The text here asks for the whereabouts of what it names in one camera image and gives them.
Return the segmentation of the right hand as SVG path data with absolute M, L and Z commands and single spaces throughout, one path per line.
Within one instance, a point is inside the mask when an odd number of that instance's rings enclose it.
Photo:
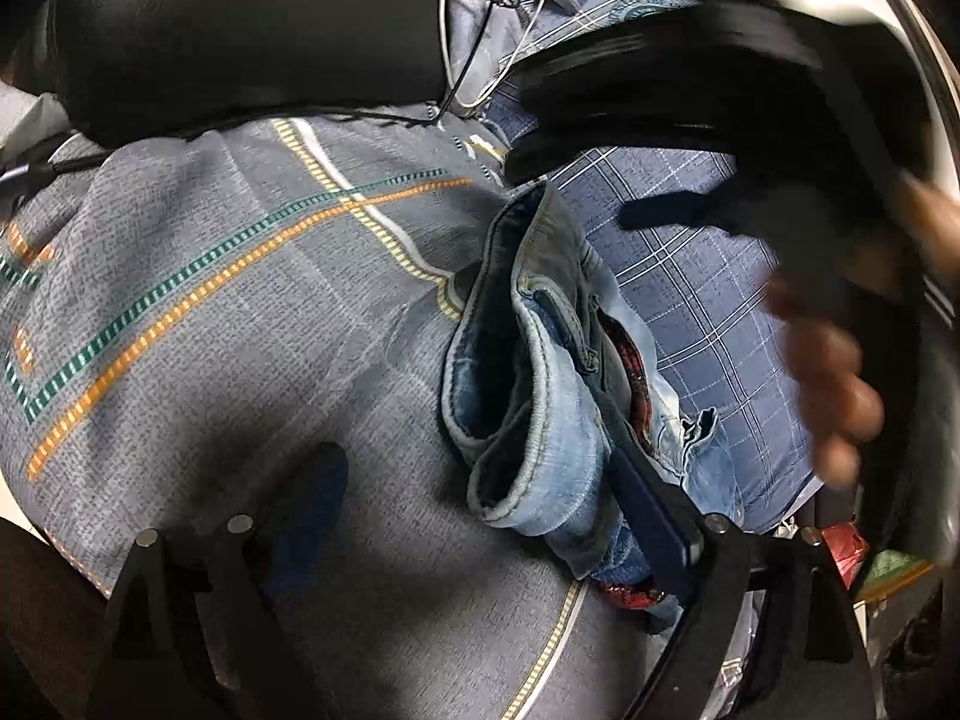
M 958 299 L 958 202 L 911 174 L 901 179 L 898 216 L 921 245 L 924 260 L 951 301 Z M 765 286 L 766 310 L 786 323 L 782 357 L 797 383 L 800 421 L 811 433 L 811 463 L 830 488 L 853 486 L 857 447 L 884 426 L 884 403 L 861 379 L 862 351 L 853 335 L 819 319 L 794 298 L 779 271 Z

